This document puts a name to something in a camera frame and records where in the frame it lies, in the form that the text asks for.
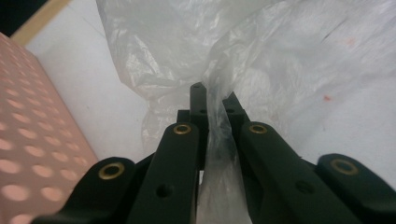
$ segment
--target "pink perforated basket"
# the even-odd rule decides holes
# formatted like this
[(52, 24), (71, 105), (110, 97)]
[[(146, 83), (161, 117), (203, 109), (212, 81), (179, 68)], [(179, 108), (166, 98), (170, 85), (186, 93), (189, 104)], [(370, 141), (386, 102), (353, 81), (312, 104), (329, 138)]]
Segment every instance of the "pink perforated basket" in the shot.
[(97, 159), (35, 56), (1, 34), (0, 85), (0, 223), (25, 224), (59, 210)]

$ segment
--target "dark background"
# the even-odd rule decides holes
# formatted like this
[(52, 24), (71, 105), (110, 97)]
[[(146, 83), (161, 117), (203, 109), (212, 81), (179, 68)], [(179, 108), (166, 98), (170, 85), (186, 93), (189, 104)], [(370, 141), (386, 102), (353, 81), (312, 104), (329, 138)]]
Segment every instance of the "dark background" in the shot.
[(0, 32), (14, 34), (47, 0), (0, 0)]

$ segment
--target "transparent plastic bag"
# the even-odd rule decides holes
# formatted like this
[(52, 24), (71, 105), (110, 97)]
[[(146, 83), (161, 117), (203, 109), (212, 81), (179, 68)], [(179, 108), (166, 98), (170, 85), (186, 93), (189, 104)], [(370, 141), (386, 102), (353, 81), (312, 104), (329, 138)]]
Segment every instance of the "transparent plastic bag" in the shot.
[(306, 160), (346, 154), (396, 186), (393, 1), (97, 2), (121, 81), (148, 100), (147, 153), (188, 108), (189, 86), (207, 87), (199, 223), (250, 222), (221, 103), (232, 91)]

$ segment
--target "wooden strip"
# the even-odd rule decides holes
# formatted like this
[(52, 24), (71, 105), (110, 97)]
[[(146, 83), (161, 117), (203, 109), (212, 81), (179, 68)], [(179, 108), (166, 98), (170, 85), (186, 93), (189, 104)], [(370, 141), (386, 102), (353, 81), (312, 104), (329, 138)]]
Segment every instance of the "wooden strip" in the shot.
[(11, 36), (11, 39), (22, 46), (26, 45), (69, 2), (70, 0), (49, 0)]

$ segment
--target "brass screw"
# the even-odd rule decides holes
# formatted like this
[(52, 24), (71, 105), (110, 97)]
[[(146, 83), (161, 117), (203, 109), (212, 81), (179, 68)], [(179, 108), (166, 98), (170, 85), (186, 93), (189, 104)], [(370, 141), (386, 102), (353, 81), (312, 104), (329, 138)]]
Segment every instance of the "brass screw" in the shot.
[(248, 128), (253, 133), (267, 133), (267, 129), (260, 124), (253, 124)]
[(186, 134), (191, 132), (191, 127), (187, 124), (179, 124), (174, 128), (174, 133)]
[[(116, 172), (110, 172), (111, 168), (116, 168)], [(99, 177), (104, 180), (110, 180), (121, 175), (125, 170), (124, 165), (121, 162), (113, 162), (110, 163), (99, 171)]]
[(352, 162), (334, 159), (330, 162), (332, 168), (343, 175), (356, 175), (359, 173), (358, 167), (356, 167)]

